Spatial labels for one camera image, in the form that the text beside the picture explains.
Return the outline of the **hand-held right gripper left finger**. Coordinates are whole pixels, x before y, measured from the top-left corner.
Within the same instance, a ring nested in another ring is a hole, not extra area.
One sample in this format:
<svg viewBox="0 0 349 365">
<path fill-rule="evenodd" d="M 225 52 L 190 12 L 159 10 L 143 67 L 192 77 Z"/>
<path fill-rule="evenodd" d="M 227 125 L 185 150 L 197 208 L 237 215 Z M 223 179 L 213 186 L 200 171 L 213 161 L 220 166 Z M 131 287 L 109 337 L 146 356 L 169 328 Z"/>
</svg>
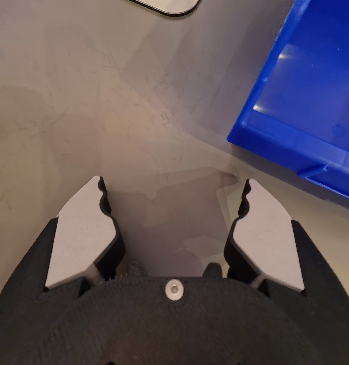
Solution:
<svg viewBox="0 0 349 365">
<path fill-rule="evenodd" d="M 126 248 L 102 176 L 94 176 L 58 213 L 45 286 L 77 278 L 98 285 L 114 279 Z"/>
</svg>

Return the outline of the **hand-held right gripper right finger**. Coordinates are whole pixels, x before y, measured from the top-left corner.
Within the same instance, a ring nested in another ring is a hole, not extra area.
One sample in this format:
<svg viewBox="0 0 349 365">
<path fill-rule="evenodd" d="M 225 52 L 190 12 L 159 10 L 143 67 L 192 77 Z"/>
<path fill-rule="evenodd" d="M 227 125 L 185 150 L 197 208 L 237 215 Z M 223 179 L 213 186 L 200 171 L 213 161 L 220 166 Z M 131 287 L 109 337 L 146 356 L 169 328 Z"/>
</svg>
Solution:
<svg viewBox="0 0 349 365">
<path fill-rule="evenodd" d="M 256 289 L 264 280 L 296 292 L 305 289 L 291 217 L 254 179 L 245 182 L 223 255 L 229 279 Z"/>
</svg>

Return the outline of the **blue plastic bin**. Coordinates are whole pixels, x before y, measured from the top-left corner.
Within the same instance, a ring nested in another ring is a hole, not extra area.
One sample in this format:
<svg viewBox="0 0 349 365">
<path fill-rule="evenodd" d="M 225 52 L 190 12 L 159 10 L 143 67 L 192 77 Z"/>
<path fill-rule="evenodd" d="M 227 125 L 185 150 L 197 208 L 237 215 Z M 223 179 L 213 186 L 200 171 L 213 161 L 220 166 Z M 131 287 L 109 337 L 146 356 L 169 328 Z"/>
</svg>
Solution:
<svg viewBox="0 0 349 365">
<path fill-rule="evenodd" d="M 349 200 L 349 0 L 294 1 L 227 141 Z"/>
</svg>

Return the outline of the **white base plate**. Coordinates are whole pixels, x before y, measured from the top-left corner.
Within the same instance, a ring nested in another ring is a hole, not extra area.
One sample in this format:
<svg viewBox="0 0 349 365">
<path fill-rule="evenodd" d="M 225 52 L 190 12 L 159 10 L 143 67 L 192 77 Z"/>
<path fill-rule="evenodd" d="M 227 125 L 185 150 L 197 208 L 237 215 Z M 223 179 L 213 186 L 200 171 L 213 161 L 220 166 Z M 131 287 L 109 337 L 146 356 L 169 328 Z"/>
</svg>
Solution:
<svg viewBox="0 0 349 365">
<path fill-rule="evenodd" d="M 168 17 L 189 15 L 201 0 L 131 0 L 131 2 Z"/>
</svg>

